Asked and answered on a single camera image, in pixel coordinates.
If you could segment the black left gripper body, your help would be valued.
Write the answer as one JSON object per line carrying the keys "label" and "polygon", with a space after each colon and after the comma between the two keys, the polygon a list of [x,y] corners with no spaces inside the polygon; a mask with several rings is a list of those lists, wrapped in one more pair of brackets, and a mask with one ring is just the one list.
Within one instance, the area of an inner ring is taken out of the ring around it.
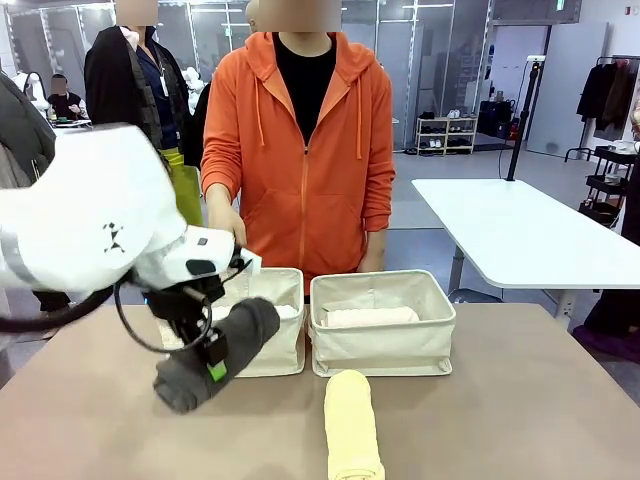
{"label": "black left gripper body", "polygon": [[189,324],[206,320],[208,308],[224,295],[219,276],[190,280],[164,290],[143,291],[143,297],[156,318]]}

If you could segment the dark grey towel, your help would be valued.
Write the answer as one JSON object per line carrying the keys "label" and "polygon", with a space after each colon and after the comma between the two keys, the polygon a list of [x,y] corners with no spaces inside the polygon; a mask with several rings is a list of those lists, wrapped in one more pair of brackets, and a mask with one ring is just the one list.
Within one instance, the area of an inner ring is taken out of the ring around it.
{"label": "dark grey towel", "polygon": [[236,303],[213,327],[205,346],[173,353],[156,365],[156,395],[173,412],[186,414],[214,398],[278,332],[275,306],[260,297]]}

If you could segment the white towel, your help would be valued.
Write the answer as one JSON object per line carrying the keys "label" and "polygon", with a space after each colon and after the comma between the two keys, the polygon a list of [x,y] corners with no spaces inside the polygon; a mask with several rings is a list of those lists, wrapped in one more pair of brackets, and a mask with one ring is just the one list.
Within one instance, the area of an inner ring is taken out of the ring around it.
{"label": "white towel", "polygon": [[[294,318],[297,316],[297,310],[290,305],[276,305],[276,311],[282,319]],[[212,319],[221,320],[225,318],[231,311],[231,306],[218,306],[212,308]]]}

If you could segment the pink towel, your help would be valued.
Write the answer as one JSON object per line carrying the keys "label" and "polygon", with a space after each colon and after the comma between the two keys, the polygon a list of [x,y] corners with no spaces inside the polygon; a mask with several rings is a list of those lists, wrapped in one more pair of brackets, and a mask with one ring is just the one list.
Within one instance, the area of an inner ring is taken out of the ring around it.
{"label": "pink towel", "polygon": [[413,309],[403,306],[327,311],[323,325],[328,328],[355,328],[408,324],[418,321],[418,314]]}

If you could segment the person's right forearm orange sleeve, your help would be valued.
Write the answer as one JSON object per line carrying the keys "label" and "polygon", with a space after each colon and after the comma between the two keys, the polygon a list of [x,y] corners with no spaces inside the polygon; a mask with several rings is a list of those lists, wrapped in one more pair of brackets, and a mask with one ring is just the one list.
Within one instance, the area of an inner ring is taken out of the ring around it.
{"label": "person's right forearm orange sleeve", "polygon": [[205,195],[216,185],[226,189],[233,200],[241,177],[237,117],[221,112],[207,116],[201,161],[201,186]]}

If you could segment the person's left forearm orange sleeve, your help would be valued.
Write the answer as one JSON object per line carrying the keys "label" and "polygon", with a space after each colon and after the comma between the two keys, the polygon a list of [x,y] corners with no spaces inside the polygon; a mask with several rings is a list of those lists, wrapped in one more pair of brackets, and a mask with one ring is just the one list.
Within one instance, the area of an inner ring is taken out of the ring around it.
{"label": "person's left forearm orange sleeve", "polygon": [[372,153],[367,167],[362,219],[367,233],[389,226],[395,166],[391,150]]}

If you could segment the beige fabric basket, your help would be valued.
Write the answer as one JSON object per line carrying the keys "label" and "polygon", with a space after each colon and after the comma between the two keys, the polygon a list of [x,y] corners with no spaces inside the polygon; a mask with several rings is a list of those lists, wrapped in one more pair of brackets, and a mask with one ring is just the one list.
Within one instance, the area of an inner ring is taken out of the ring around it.
{"label": "beige fabric basket", "polygon": [[278,331],[262,346],[258,354],[236,376],[238,378],[275,377],[295,375],[305,362],[303,320],[304,281],[301,271],[294,268],[265,268],[252,276],[246,273],[230,279],[225,295],[213,307],[233,306],[253,297],[261,297],[276,305],[290,305],[297,316],[282,319]]}
{"label": "beige fabric basket", "polygon": [[[328,328],[326,312],[409,307],[419,321],[408,324]],[[456,312],[424,270],[319,276],[310,286],[308,333],[312,369],[320,377],[357,370],[369,377],[445,376]]]}

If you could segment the yellow-green bag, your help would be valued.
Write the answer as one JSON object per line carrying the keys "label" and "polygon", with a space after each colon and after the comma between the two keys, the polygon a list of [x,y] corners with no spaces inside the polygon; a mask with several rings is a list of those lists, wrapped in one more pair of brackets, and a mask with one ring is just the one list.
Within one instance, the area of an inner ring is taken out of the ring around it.
{"label": "yellow-green bag", "polygon": [[176,196],[176,206],[189,225],[202,226],[201,191],[198,171],[186,165],[178,148],[161,150],[169,166],[169,177]]}

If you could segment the yellow rolled towel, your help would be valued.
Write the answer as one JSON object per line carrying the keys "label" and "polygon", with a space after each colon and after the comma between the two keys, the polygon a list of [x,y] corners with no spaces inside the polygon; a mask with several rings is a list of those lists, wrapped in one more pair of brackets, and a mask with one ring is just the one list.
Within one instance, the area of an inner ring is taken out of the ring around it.
{"label": "yellow rolled towel", "polygon": [[386,480],[367,378],[345,370],[327,382],[324,424],[328,480]]}

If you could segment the person in orange hoodie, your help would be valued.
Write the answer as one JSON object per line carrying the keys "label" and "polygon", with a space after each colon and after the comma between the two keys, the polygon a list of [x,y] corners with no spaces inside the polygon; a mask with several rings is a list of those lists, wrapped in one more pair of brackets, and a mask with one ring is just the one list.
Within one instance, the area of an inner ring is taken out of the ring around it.
{"label": "person in orange hoodie", "polygon": [[392,84],[341,29],[341,0],[259,0],[216,68],[207,116],[237,117],[246,248],[306,279],[359,273],[372,153],[393,153]]}

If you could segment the bald person in black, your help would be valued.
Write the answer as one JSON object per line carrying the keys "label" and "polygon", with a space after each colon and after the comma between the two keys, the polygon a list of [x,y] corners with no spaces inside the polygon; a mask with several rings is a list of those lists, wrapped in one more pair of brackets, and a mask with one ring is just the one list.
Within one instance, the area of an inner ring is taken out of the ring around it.
{"label": "bald person in black", "polygon": [[[250,32],[252,34],[259,31],[258,26],[258,11],[259,11],[259,0],[249,0],[246,9],[245,16],[247,23],[249,24]],[[195,163],[194,166],[201,170],[201,161],[203,158],[204,152],[204,129],[205,122],[208,111],[208,101],[209,101],[209,92],[211,88],[211,83],[207,83],[200,94],[198,103],[195,107],[195,112],[193,114],[193,131],[195,138],[197,139],[196,145],[194,146],[194,155],[195,155]]]}

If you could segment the wooden shoe rack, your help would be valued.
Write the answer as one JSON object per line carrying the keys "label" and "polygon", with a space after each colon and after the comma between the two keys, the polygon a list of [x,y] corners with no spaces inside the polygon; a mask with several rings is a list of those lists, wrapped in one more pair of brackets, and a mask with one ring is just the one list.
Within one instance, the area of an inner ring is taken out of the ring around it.
{"label": "wooden shoe rack", "polygon": [[478,119],[475,116],[418,118],[416,152],[420,156],[471,154]]}

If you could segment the black utility cart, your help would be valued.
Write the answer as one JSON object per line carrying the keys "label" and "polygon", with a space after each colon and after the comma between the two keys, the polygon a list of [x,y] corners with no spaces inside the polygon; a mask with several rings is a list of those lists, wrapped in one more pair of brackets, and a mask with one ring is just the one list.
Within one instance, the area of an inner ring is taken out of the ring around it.
{"label": "black utility cart", "polygon": [[595,161],[595,170],[586,176],[588,192],[579,204],[578,212],[600,225],[613,228],[622,217],[624,201],[630,184],[638,152],[634,142],[609,146],[571,148],[564,162],[569,160]]}

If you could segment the dark-clothed standing person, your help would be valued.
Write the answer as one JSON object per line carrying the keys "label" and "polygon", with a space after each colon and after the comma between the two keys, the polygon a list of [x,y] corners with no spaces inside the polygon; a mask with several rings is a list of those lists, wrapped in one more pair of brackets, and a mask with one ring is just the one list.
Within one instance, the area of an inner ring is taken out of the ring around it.
{"label": "dark-clothed standing person", "polygon": [[[640,246],[640,153],[627,188],[621,235]],[[585,325],[598,333],[629,337],[640,329],[640,290],[605,290]]]}

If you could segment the clothes rack with dark coats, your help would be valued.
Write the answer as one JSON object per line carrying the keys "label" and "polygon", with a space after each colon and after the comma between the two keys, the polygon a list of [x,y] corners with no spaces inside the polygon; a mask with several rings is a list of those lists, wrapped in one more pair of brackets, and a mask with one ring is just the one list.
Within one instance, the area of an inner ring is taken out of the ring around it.
{"label": "clothes rack with dark coats", "polygon": [[600,140],[623,137],[640,74],[640,56],[600,56],[589,71],[576,114]]}

